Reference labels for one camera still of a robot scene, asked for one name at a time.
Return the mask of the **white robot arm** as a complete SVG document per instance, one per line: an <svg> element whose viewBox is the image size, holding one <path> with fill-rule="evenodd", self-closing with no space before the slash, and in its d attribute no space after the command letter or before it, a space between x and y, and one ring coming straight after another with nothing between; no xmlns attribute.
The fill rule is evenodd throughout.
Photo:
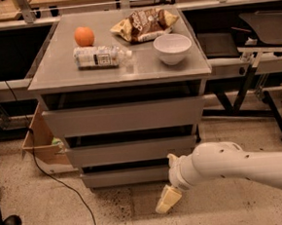
<svg viewBox="0 0 282 225"><path fill-rule="evenodd" d="M170 185L165 185L156 212L168 213L188 191L206 179L241 178L282 189L282 151L247 152L234 142L204 142L189 155L167 156Z"/></svg>

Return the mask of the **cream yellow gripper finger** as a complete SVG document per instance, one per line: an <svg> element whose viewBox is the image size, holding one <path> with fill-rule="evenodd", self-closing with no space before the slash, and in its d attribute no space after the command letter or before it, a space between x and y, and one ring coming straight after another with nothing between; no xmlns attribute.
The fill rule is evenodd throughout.
<svg viewBox="0 0 282 225"><path fill-rule="evenodd" d="M182 192L174 186L165 185L161 191L161 196L157 203L157 213L168 213L169 210L177 204L182 197Z"/></svg>

